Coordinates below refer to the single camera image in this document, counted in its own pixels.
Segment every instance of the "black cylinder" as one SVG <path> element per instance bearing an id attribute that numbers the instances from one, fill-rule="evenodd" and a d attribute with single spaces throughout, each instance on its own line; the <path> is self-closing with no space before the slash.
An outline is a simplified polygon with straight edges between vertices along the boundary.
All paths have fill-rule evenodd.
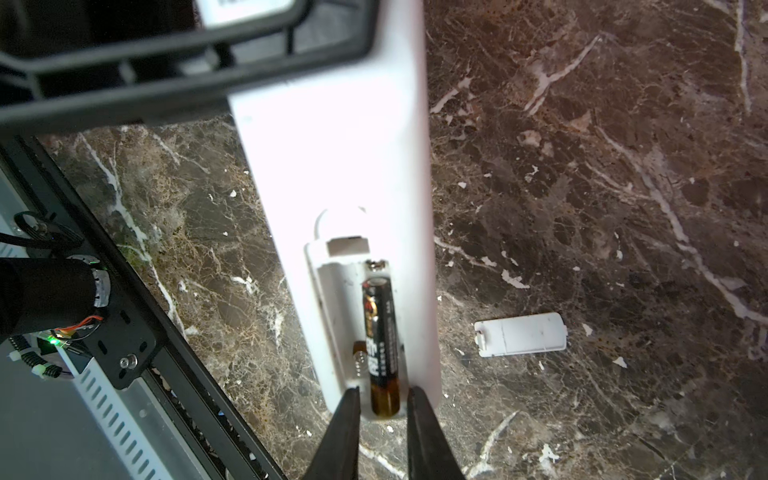
<path id="1" fill-rule="evenodd" d="M 0 258 L 0 339 L 79 323 L 94 312 L 95 295 L 81 260 Z"/>

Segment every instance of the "battery compartment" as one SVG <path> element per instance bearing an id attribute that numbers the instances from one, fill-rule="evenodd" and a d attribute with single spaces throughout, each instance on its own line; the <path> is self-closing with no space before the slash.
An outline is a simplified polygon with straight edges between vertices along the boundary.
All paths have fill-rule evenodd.
<path id="1" fill-rule="evenodd" d="M 366 340 L 362 283 L 371 276 L 390 278 L 397 324 L 400 320 L 397 316 L 397 282 L 392 280 L 386 267 L 376 272 L 369 270 L 367 263 L 372 259 L 372 254 L 368 249 L 368 240 L 364 237 L 318 240 L 307 245 L 306 253 L 322 307 L 325 330 L 332 341 L 335 361 L 338 371 L 343 374 L 345 387 L 360 388 L 361 416 L 364 419 L 385 420 L 371 410 L 370 376 L 367 370 L 358 376 L 353 346 L 357 341 Z M 395 418 L 405 416 L 409 390 L 407 362 L 399 329 L 398 365 L 400 410 Z"/>

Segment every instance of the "orange wire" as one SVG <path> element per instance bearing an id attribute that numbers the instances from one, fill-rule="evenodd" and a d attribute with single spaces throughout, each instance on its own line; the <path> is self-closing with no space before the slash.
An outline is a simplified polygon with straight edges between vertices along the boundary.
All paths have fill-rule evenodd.
<path id="1" fill-rule="evenodd" d="M 69 334 L 69 332 L 68 332 L 69 330 L 76 330 L 76 329 L 80 328 L 81 326 L 83 326 L 83 325 L 85 325 L 85 324 L 89 323 L 91 320 L 98 320 L 98 321 L 100 322 L 100 321 L 102 321 L 103 319 L 104 319 L 104 317 L 101 317 L 101 316 L 99 316 L 99 315 L 89 315 L 89 316 L 86 316 L 86 317 L 83 319 L 83 321 L 82 321 L 82 322 L 80 322 L 80 323 L 78 323 L 77 325 L 72 325 L 72 326 L 65 326 L 65 327 L 62 327 L 62 328 L 60 328 L 60 329 L 56 329 L 56 330 L 60 330 L 60 331 L 62 331 L 62 332 L 64 332 L 64 333 L 67 333 L 67 334 Z"/>

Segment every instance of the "black and gold battery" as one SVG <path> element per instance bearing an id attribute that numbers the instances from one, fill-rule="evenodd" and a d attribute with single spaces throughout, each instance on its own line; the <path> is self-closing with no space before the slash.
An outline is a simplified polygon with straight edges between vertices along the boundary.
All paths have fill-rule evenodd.
<path id="1" fill-rule="evenodd" d="M 400 410 L 395 302 L 388 278 L 375 276 L 362 283 L 362 307 L 366 318 L 371 408 L 377 416 L 387 418 Z"/>

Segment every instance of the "brown marble countertop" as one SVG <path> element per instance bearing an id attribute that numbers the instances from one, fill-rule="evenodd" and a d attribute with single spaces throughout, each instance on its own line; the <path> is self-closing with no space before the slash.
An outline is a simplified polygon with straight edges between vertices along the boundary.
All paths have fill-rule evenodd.
<path id="1" fill-rule="evenodd" d="M 425 8 L 437 413 L 468 478 L 768 478 L 768 8 Z M 299 478 L 330 414 L 231 120 L 43 141 Z M 478 356 L 475 321 L 549 311 L 565 351 Z M 362 478 L 405 476 L 404 421 L 361 444 Z"/>

